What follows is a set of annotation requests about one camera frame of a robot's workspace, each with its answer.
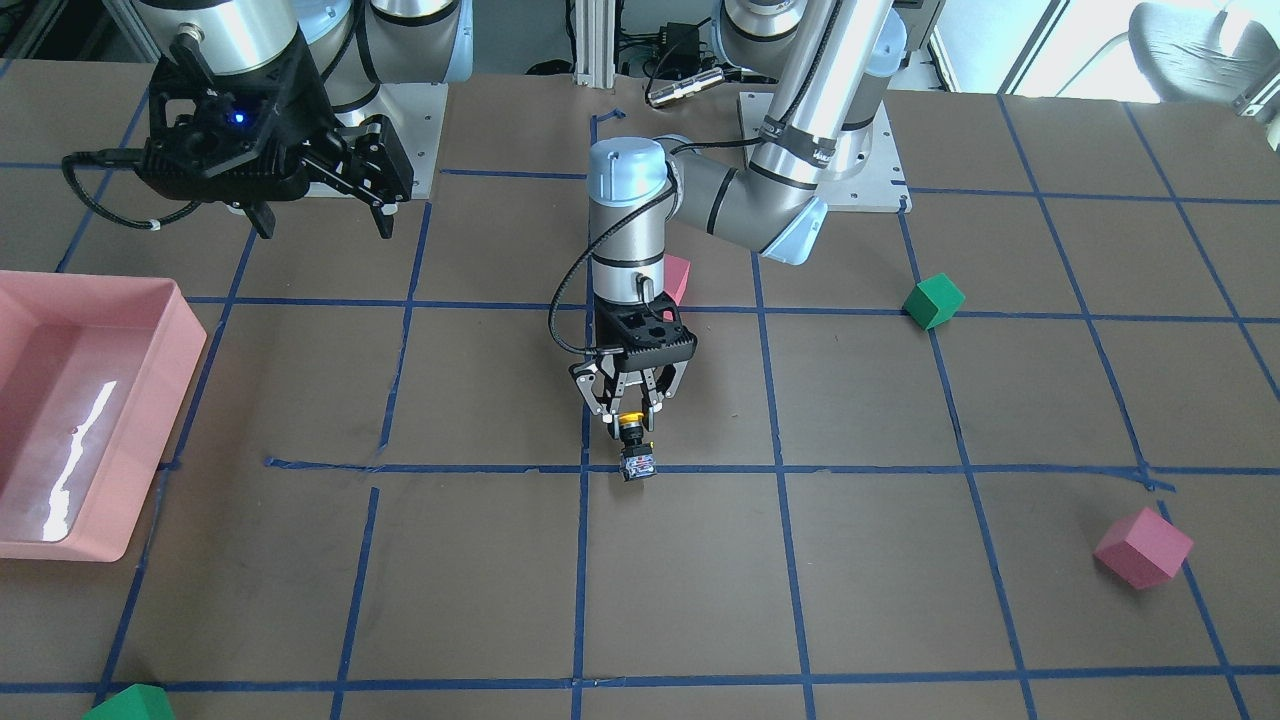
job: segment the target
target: floor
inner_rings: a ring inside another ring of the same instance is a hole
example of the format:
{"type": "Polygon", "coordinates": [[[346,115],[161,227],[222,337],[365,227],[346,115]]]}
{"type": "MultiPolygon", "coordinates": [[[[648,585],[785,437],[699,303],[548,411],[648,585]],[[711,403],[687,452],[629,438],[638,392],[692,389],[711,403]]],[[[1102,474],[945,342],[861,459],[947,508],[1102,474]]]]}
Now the floor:
{"type": "Polygon", "coordinates": [[[125,559],[0,561],[0,716],[136,682],[183,720],[1280,716],[1256,124],[891,94],[910,214],[833,217],[801,268],[669,225],[701,343],[625,484],[544,324],[586,147],[732,137],[735,88],[477,76],[393,240],[325,200],[261,240],[63,187],[67,151],[142,140],[146,74],[0,64],[0,266],[173,277],[210,334],[125,559]],[[968,301],[924,333],[899,307],[938,272],[968,301]],[[1091,552],[1142,507],[1197,544],[1135,592],[1091,552]]]}

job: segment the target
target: cube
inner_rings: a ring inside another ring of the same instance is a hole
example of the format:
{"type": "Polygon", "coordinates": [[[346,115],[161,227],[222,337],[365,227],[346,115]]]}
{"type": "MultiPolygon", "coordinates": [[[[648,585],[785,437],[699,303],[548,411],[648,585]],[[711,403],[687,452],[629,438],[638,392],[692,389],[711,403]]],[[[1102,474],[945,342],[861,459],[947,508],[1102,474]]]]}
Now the cube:
{"type": "Polygon", "coordinates": [[[685,297],[685,287],[689,284],[689,260],[684,258],[676,258],[675,255],[667,252],[663,255],[663,284],[667,288],[667,295],[680,305],[681,299],[685,297]]]}
{"type": "Polygon", "coordinates": [[[164,691],[152,685],[129,685],[125,691],[84,714],[83,720],[174,720],[164,691]]]}
{"type": "Polygon", "coordinates": [[[1137,589],[1167,583],[1190,552],[1192,538],[1149,507],[1116,520],[1093,556],[1137,589]]]}
{"type": "Polygon", "coordinates": [[[933,329],[951,319],[964,302],[964,293],[945,273],[922,281],[908,296],[902,309],[923,329],[933,329]]]}

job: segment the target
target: pink bin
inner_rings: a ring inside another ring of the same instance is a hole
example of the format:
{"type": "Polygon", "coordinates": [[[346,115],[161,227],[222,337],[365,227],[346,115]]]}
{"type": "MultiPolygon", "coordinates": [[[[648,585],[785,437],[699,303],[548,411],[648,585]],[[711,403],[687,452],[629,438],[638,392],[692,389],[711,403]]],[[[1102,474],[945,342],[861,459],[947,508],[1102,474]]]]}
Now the pink bin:
{"type": "Polygon", "coordinates": [[[124,555],[204,345],[173,281],[0,270],[0,557],[124,555]]]}

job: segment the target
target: robotic arm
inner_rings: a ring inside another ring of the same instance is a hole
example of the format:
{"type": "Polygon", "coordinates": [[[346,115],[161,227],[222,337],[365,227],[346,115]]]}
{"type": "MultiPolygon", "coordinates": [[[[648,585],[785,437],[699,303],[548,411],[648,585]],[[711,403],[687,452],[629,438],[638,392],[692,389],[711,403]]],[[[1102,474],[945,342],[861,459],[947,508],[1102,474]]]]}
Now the robotic arm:
{"type": "Polygon", "coordinates": [[[243,213],[262,237],[269,201],[323,183],[369,205],[390,237],[413,167],[389,114],[385,82],[445,82],[471,73],[471,0],[133,0],[164,56],[148,90],[142,150],[63,160],[77,195],[102,217],[159,229],[200,202],[243,213]],[[339,114],[347,122],[340,122],[339,114]],[[78,165],[132,169],[183,211],[133,222],[102,209],[78,165]]]}
{"type": "MultiPolygon", "coordinates": [[[[891,55],[895,68],[901,60],[905,33],[896,49],[893,42],[879,46],[891,5],[892,0],[727,0],[719,9],[722,46],[730,35],[737,36],[732,42],[741,49],[754,42],[759,61],[768,67],[781,59],[781,46],[769,40],[787,42],[759,137],[712,143],[623,137],[591,147],[588,183],[595,240],[575,269],[590,255],[599,345],[561,345],[588,356],[570,374],[588,407],[622,442],[626,479],[657,471],[644,432],[654,429],[654,415],[676,393],[698,346],[664,292],[664,222],[673,217],[764,258],[804,263],[827,214],[827,204],[815,196],[818,183],[859,169],[832,164],[858,159],[864,135],[858,131],[870,123],[888,83],[887,77],[868,83],[867,101],[859,105],[864,72],[877,51],[891,55]],[[850,122],[851,113],[858,119],[850,122]],[[867,114],[865,122],[860,114],[867,114]],[[754,149],[742,170],[696,152],[708,146],[754,149]],[[634,386],[640,407],[625,411],[623,396],[634,386]]],[[[901,26],[896,15],[893,22],[901,26]]],[[[552,307],[553,334],[559,295],[552,307]]]]}

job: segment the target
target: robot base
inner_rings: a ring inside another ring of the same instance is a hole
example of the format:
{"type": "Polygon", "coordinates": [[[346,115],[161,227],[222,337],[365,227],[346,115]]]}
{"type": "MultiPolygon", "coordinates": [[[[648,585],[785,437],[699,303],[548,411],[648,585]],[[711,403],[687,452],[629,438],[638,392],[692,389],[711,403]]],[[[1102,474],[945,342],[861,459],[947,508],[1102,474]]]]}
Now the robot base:
{"type": "MultiPolygon", "coordinates": [[[[444,128],[444,104],[449,86],[444,83],[384,85],[370,104],[342,113],[338,119],[347,127],[358,126],[370,115],[387,115],[396,123],[404,152],[413,165],[413,191],[416,200],[431,196],[435,178],[435,160],[440,151],[440,131],[444,128]]],[[[332,187],[311,183],[307,197],[347,197],[332,187]]]]}
{"type": "MultiPolygon", "coordinates": [[[[737,115],[742,123],[742,137],[751,138],[760,132],[760,120],[773,101],[772,92],[740,92],[737,115]]],[[[835,213],[897,213],[901,204],[911,211],[911,193],[906,188],[902,161],[897,156],[893,129],[882,104],[872,120],[872,151],[861,172],[840,181],[818,184],[818,197],[827,201],[835,213]]]]}

